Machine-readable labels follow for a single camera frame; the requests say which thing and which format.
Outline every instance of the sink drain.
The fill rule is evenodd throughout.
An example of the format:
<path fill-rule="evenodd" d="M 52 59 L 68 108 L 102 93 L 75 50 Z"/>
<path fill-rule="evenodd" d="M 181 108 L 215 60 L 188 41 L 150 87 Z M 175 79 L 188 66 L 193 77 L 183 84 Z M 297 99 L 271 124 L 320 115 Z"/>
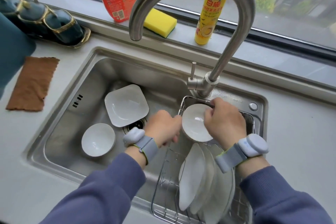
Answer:
<path fill-rule="evenodd" d="M 128 131 L 130 131 L 130 130 L 131 130 L 132 128 L 134 128 L 134 127 L 137 127 L 138 129 L 143 129 L 143 128 L 145 127 L 145 124 L 146 124 L 146 123 L 147 123 L 146 118 L 143 118 L 143 119 L 138 120 L 138 121 L 136 121 L 136 122 L 134 122 L 134 123 L 132 123 L 132 124 L 129 124 L 129 125 L 127 125 L 127 126 L 124 126 L 124 127 L 123 127 L 123 131 L 124 131 L 125 134 L 127 134 Z"/>

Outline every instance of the brown cloth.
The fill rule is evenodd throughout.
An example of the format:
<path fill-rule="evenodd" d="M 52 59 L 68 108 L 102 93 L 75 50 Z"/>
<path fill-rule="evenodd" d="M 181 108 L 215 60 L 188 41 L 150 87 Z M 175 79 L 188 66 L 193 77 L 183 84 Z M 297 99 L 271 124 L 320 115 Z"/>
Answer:
<path fill-rule="evenodd" d="M 56 58 L 26 57 L 6 109 L 42 111 L 58 62 Z"/>

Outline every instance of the blue sleeve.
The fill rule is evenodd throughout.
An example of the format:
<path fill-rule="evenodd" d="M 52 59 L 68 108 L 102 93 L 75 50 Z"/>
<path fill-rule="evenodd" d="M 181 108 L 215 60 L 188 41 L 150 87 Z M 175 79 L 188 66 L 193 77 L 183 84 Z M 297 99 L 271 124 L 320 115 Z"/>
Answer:
<path fill-rule="evenodd" d="M 106 170 L 90 174 L 40 224 L 121 224 L 144 183 L 139 164 L 121 153 Z"/>
<path fill-rule="evenodd" d="M 333 223 L 315 199 L 294 190 L 274 167 L 249 175 L 240 187 L 250 201 L 255 224 Z"/>

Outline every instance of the hand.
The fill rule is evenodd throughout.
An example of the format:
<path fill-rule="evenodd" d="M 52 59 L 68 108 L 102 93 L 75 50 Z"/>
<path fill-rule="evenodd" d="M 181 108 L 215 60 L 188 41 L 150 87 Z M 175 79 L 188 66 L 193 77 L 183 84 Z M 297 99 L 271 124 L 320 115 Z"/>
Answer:
<path fill-rule="evenodd" d="M 153 137 L 160 148 L 169 141 L 177 143 L 181 127 L 181 116 L 176 115 L 172 118 L 167 111 L 160 110 L 149 118 L 144 130 L 145 135 Z"/>
<path fill-rule="evenodd" d="M 205 128 L 221 144 L 223 150 L 228 150 L 240 139 L 246 137 L 246 121 L 237 107 L 221 98 L 213 99 L 211 104 L 215 108 L 205 111 Z"/>

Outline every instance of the wire basket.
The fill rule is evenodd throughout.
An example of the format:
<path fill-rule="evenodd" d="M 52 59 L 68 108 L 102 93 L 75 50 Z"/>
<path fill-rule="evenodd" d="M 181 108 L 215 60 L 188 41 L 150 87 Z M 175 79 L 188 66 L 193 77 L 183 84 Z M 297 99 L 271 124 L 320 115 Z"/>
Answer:
<path fill-rule="evenodd" d="M 210 101 L 198 99 L 193 96 L 185 96 L 182 100 L 178 114 L 182 115 L 184 110 L 192 105 L 202 103 L 213 107 Z M 247 133 L 254 133 L 254 118 L 252 115 L 241 112 L 246 120 Z M 179 170 L 188 155 L 194 142 L 181 138 L 180 145 L 170 144 L 166 152 L 166 157 L 162 165 L 162 169 L 157 180 L 154 191 L 151 209 L 153 215 L 157 218 L 170 223 L 177 224 L 202 224 L 204 220 L 199 215 L 192 214 L 189 209 L 181 211 L 179 209 Z M 211 140 L 205 144 L 211 146 L 216 141 Z M 241 178 L 235 173 L 235 193 L 232 204 L 226 216 L 222 218 L 220 223 L 228 224 L 250 224 L 252 222 L 252 209 L 249 202 L 239 188 Z"/>

